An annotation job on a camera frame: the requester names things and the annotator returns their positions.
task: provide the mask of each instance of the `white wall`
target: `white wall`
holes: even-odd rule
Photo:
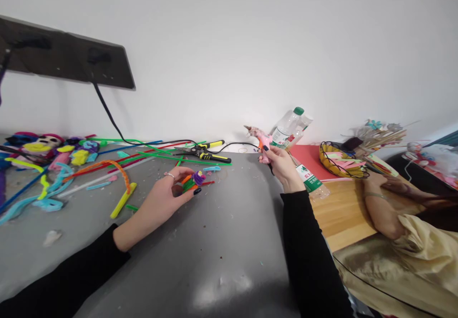
[[[458,0],[0,0],[0,14],[125,46],[137,91],[102,93],[130,138],[244,140],[296,105],[315,117],[304,143],[368,117],[422,119],[410,140],[458,126]],[[7,73],[1,90],[0,131],[116,137],[89,84]]]

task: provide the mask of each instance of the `pink glue gun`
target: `pink glue gun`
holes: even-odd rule
[[[267,146],[268,149],[271,148],[270,144],[272,142],[272,136],[265,134],[262,129],[259,129],[257,127],[245,126],[245,128],[248,130],[251,136],[258,138],[259,140],[259,148],[262,150],[261,162],[264,164],[269,164],[271,160],[266,155],[264,145]]]

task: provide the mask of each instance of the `plastic water bottle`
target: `plastic water bottle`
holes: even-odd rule
[[[302,164],[297,165],[298,161],[291,155],[291,153],[290,156],[292,158],[292,161],[296,165],[296,171],[299,173],[300,178],[304,182],[304,186],[307,189],[307,192],[309,193],[309,197],[312,200],[327,198],[331,194],[331,191],[328,188],[326,188],[326,186],[318,178],[316,178],[316,176],[313,175],[310,172],[310,170],[308,170],[305,166],[303,166]]]
[[[313,122],[310,115],[302,115],[296,125],[296,130],[292,133],[283,144],[282,148],[289,151],[304,135],[306,128]]]
[[[301,107],[296,107],[292,113],[287,114],[281,119],[272,135],[271,145],[283,148],[286,139],[294,133],[297,122],[301,118],[304,110]]]

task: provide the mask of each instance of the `red paper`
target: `red paper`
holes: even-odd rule
[[[320,161],[320,146],[317,145],[295,145],[291,154],[305,166],[319,180],[331,180],[341,178],[330,173]]]

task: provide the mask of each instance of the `green bottle cap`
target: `green bottle cap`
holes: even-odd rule
[[[302,115],[304,113],[304,110],[301,107],[295,107],[293,113],[297,115]]]

